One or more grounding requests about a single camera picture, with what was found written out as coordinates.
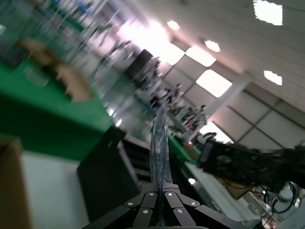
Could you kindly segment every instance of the workbench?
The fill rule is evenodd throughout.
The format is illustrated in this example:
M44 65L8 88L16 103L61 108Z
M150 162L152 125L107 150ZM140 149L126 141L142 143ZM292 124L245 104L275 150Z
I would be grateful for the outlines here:
M97 96L72 102L56 81L41 88L0 62L0 132L19 136L27 150L81 161L113 125Z

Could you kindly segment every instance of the fluorescent light panel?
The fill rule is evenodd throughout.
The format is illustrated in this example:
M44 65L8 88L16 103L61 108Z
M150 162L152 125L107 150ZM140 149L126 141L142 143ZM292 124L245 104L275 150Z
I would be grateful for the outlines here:
M206 70L196 81L198 85L207 90L215 97L220 97L225 93L232 83L213 70Z
M176 64L184 56L185 52L179 49L172 43L164 45L160 58L163 61L168 62L170 65Z
M212 50L214 52L220 52L218 43L210 41L210 40L205 41L204 43L210 50Z
M283 7L264 0L253 1L255 17L273 25L283 25Z
M195 184L196 180L193 179L193 178L189 178L189 182L190 182L191 185L193 185L193 184Z
M282 86L283 80L281 76L273 73L272 71L264 71L264 76L267 80L270 80L271 82Z
M178 30L180 29L180 26L178 25L177 22L171 20L167 22L168 27L170 27L172 30Z
M197 46L189 48L185 54L205 67L210 67L216 61L214 57Z
M227 142L232 142L232 140L224 134L224 132L222 132L214 123L210 122L207 125L205 125L204 127L201 128L200 133L201 134L206 134L209 132L216 132L216 140L227 143Z

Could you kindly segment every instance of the wire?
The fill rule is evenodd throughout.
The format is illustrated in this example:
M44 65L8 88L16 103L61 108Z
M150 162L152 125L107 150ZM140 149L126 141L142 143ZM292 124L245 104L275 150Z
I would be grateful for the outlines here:
M291 191L292 191L292 199L291 199L291 202L290 202L290 205L285 209L285 210L283 210L283 211L277 211L277 210L275 210L275 204L278 202L278 200L276 199L273 203L272 203L272 205L271 205L271 211L273 212L273 213L276 213L276 214L282 214L282 213L285 213L285 212L287 212L292 206L293 206L293 204L294 204L294 202L295 202L295 198L296 198L296 188L295 188L295 186L291 183L291 182L289 182L289 185L290 185L290 187L291 187Z
M231 186L231 187L233 187L233 188L236 188L236 189L245 189L245 188L249 188L249 187L235 187L235 186L231 185L230 183L228 183L226 180L223 179L223 181L224 181L224 183L226 183L227 185L229 185L229 186Z
M264 225L263 226L265 226L266 225L266 223L272 218L272 216L273 216L273 214L274 214L274 212L271 214L271 216L267 219L267 221L264 223Z

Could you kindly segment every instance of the person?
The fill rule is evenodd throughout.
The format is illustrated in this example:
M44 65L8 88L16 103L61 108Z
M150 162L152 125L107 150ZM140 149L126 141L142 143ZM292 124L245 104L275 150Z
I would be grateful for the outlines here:
M89 1L87 4L84 2L79 2L77 8L73 12L72 16L75 16L77 13L80 13L79 17L83 14L91 14L90 8L93 6L93 1Z
M206 142L208 141L213 141L214 138L216 137L217 133L216 132L209 132L209 133L206 133L204 135L200 135L197 137L197 142L199 144L201 144L202 146L205 145Z

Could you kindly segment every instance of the cardboard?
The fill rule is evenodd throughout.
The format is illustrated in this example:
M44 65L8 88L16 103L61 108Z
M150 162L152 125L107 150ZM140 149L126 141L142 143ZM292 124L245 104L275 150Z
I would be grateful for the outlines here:
M88 101L94 97L83 74L66 64L45 45L30 38L19 40L18 44L30 52L29 58L40 68L48 69L48 73L55 73L54 77L65 87L65 92L72 101Z
M0 135L0 228L32 229L18 139Z
M221 178L218 178L217 179L223 186L225 186L225 188L230 192L230 194L232 195L232 197L234 197L235 199L239 199L241 197L243 197L244 194L246 194L248 191L250 191L253 186L249 186L249 187L246 187L246 188L243 188L245 187L244 185L240 185L240 184L237 184L237 183L234 183L234 182L231 182L231 181L225 181Z
M58 57L52 50L45 47L44 44L32 40L30 38L25 38L18 41L18 44L26 48L29 53L29 59L35 61L40 67L44 66L57 66L63 63L63 61Z
M194 160L198 161L199 159L199 155L196 152L195 148L193 145L189 144L188 142L185 142L183 145L183 148L185 149L185 151L187 152L187 154L193 158Z
M94 97L94 93L90 93L89 85L84 81L82 74L65 64L59 64L55 70L58 74L56 80L61 81L66 88L72 101L87 101Z

